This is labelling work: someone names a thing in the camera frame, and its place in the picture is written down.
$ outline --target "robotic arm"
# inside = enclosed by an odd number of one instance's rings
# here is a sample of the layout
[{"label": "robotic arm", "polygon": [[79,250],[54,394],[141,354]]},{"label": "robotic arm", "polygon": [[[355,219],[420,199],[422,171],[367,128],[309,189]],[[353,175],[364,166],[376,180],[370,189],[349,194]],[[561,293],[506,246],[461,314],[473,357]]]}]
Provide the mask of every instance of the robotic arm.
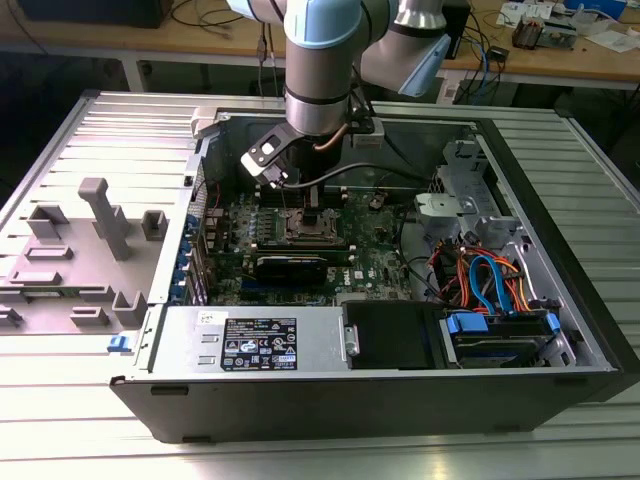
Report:
[{"label": "robotic arm", "polygon": [[262,184],[282,185],[288,164],[300,181],[340,160],[347,133],[371,133],[352,121],[354,70],[401,94],[426,92],[451,39],[442,0],[227,0],[232,10],[282,24],[286,45],[286,119],[242,156]]}]

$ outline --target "wooden desk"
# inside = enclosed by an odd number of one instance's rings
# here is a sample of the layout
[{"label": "wooden desk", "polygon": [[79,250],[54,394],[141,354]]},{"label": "wooden desk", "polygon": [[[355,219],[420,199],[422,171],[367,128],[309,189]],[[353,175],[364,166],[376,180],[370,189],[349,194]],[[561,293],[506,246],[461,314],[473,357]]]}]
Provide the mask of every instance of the wooden desk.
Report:
[{"label": "wooden desk", "polygon": [[[0,2],[0,49],[37,52],[37,48],[25,37],[7,10],[7,3]],[[615,53],[604,47],[579,38],[573,51],[516,49],[511,46],[513,30],[496,28],[495,19],[501,0],[474,0],[480,29],[492,44],[510,50],[502,75],[504,82],[572,85],[594,88],[635,88],[640,81],[640,50]],[[169,62],[256,65],[255,51],[259,26],[250,20],[239,20],[230,25],[231,39],[209,33],[197,27],[188,27],[167,18],[158,29],[139,29],[119,26],[81,25],[75,23],[30,22],[13,3],[21,22],[30,34],[52,54],[116,58],[125,68],[129,86],[133,91],[144,90],[143,76],[137,68],[140,60]],[[223,0],[200,0],[203,11],[223,8]],[[214,14],[210,20],[232,18],[231,13]],[[179,11],[183,20],[195,22],[194,9],[187,5]],[[640,13],[626,11],[622,21],[640,23]],[[617,25],[624,31],[627,25]],[[285,38],[280,27],[274,28],[277,63],[283,65]],[[458,56],[446,60],[439,76],[445,78],[443,92],[456,86],[478,68],[478,60],[471,44],[462,42]]]}]

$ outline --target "motherboard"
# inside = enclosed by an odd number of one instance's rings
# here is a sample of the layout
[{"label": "motherboard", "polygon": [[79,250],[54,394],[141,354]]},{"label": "motherboard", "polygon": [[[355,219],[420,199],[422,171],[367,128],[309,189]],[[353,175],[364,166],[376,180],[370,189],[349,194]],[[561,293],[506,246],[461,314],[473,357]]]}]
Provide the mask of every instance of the motherboard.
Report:
[{"label": "motherboard", "polygon": [[340,305],[347,300],[409,300],[409,272],[394,246],[393,205],[374,192],[342,192],[335,208],[303,209],[239,194],[210,208],[210,305]]}]

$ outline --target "warning label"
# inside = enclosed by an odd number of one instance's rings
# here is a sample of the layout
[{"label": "warning label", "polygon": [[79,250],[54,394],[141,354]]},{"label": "warning label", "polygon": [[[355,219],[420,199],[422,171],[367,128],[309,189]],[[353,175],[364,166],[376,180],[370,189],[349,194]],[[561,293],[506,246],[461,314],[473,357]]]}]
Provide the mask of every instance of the warning label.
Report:
[{"label": "warning label", "polygon": [[228,372],[297,370],[295,318],[227,318],[222,368]]}]

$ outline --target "table leg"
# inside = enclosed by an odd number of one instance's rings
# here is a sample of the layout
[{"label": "table leg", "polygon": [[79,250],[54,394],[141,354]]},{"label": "table leg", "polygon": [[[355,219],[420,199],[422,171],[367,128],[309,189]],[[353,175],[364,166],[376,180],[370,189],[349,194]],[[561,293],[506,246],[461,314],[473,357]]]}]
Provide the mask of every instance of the table leg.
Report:
[{"label": "table leg", "polygon": [[125,55],[120,58],[120,61],[122,62],[124,75],[129,84],[129,90],[132,92],[146,92],[147,82],[138,64],[138,59],[133,55]]},{"label": "table leg", "polygon": [[467,70],[445,70],[436,103],[451,105],[456,98],[460,82],[467,78]]}]

